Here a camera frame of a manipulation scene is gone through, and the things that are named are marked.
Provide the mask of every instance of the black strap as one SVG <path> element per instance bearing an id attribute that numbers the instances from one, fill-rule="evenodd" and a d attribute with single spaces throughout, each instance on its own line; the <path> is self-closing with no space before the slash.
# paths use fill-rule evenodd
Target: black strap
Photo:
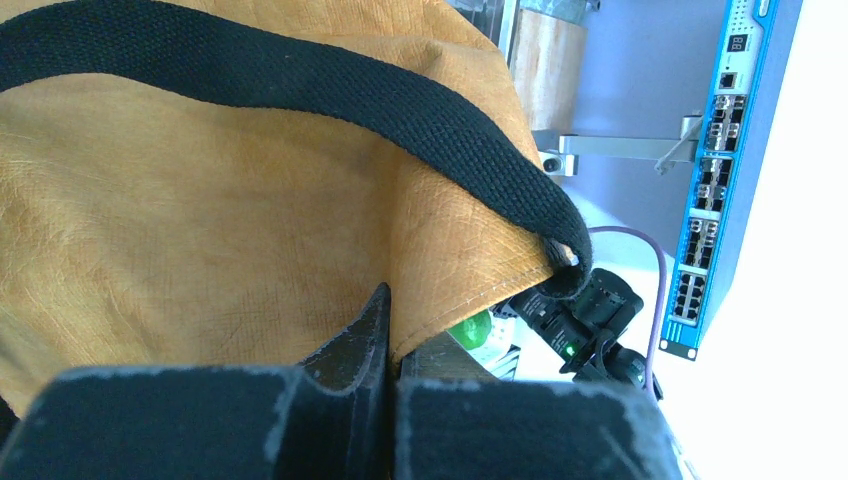
<path id="1" fill-rule="evenodd" d="M 65 2 L 0 24 L 0 92 L 71 73 L 112 74 L 204 102 L 309 112 L 367 128 L 549 245 L 571 247 L 576 269 L 548 249 L 571 289 L 588 279 L 589 233 L 568 196 L 486 114 L 424 76 L 152 0 Z"/>

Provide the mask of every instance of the green object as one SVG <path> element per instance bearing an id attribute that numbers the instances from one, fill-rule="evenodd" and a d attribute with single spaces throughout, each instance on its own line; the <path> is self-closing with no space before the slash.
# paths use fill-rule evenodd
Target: green object
<path id="1" fill-rule="evenodd" d="M 448 330 L 451 336 L 466 350 L 474 350 L 486 343 L 491 331 L 492 317 L 489 316 L 489 310 L 483 310 Z"/>

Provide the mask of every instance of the digital display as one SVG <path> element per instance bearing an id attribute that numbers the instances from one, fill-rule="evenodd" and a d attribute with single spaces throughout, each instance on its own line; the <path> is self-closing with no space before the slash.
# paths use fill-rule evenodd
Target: digital display
<path id="1" fill-rule="evenodd" d="M 748 46 L 748 35 L 731 35 L 730 41 L 727 42 L 728 52 L 744 52 Z"/>

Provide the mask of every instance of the stitching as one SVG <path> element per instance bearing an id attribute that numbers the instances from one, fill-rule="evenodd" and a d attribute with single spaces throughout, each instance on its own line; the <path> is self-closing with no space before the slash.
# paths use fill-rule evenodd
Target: stitching
<path id="1" fill-rule="evenodd" d="M 532 270 L 528 270 L 528 271 L 526 271 L 526 272 L 524 272 L 524 273 L 522 273 L 522 274 L 520 274 L 520 275 L 517 275 L 517 276 L 515 276 L 515 277 L 512 277 L 512 278 L 510 278 L 510 279 L 508 279 L 508 280 L 504 280 L 504 281 L 503 281 L 503 282 L 501 282 L 501 283 L 498 283 L 498 284 L 492 285 L 491 287 L 489 287 L 488 289 L 486 289 L 486 290 L 484 290 L 484 291 L 482 291 L 482 292 L 478 293 L 477 295 L 474 295 L 474 296 L 472 296 L 472 297 L 468 297 L 468 298 L 466 298 L 464 302 L 460 302 L 460 303 L 459 303 L 458 305 L 456 305 L 455 307 L 453 307 L 453 308 L 451 308 L 451 309 L 449 309 L 449 310 L 447 310 L 447 311 L 445 311 L 445 312 L 443 312 L 443 313 L 441 313 L 441 314 L 439 314 L 439 315 L 436 315 L 435 317 L 433 317 L 433 318 L 432 318 L 432 319 L 430 319 L 429 321 L 427 321 L 427 322 L 425 322 L 425 323 L 421 324 L 421 325 L 420 325 L 417 329 L 415 329 L 415 330 L 414 330 L 414 331 L 412 331 L 409 335 L 407 335 L 407 336 L 406 336 L 406 338 L 404 338 L 403 340 L 401 340 L 401 341 L 400 341 L 400 343 L 398 343 L 398 344 L 397 344 L 397 348 L 392 349 L 392 361 L 393 361 L 393 362 L 394 362 L 394 361 L 397 361 L 397 352 L 398 352 L 398 351 L 400 351 L 400 350 L 402 349 L 402 347 L 403 347 L 404 345 L 406 345 L 406 344 L 407 344 L 410 340 L 412 340 L 412 337 L 414 337 L 414 336 L 418 335 L 419 333 L 421 333 L 421 331 L 426 330 L 428 327 L 430 327 L 430 326 L 431 326 L 431 325 L 433 325 L 434 323 L 438 322 L 438 321 L 439 321 L 439 320 L 441 320 L 442 318 L 446 317 L 447 315 L 450 315 L 452 312 L 456 311 L 456 310 L 457 310 L 457 309 L 459 309 L 460 307 L 463 307 L 463 306 L 465 306 L 465 305 L 468 305 L 469 303 L 471 303 L 471 301 L 472 301 L 472 300 L 477 299 L 477 298 L 480 298 L 480 297 L 482 297 L 483 295 L 485 295 L 485 294 L 487 294 L 487 293 L 489 293 L 489 292 L 491 292 L 491 291 L 493 291 L 493 290 L 497 290 L 497 289 L 499 289 L 499 288 L 503 288 L 503 287 L 506 287 L 506 286 L 508 286 L 508 285 L 512 285 L 512 284 L 514 284 L 514 283 L 517 283 L 517 282 L 521 281 L 522 279 L 524 279 L 524 278 L 526 278 L 526 277 L 529 277 L 530 275 L 532 275 L 532 274 L 534 274 L 534 273 L 537 273 L 537 272 L 539 272 L 539 271 L 541 271 L 541 270 L 549 269 L 549 268 L 550 268 L 550 266 L 548 266 L 548 265 L 541 265 L 541 266 L 536 267 L 536 268 L 534 268 L 534 269 L 532 269 Z"/>

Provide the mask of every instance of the wooden cylinder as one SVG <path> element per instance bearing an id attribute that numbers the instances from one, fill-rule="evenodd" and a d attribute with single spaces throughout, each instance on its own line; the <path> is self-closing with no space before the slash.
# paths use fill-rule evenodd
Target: wooden cylinder
<path id="1" fill-rule="evenodd" d="M 531 129 L 571 132 L 586 34 L 549 15 L 519 12 L 510 70 Z"/>

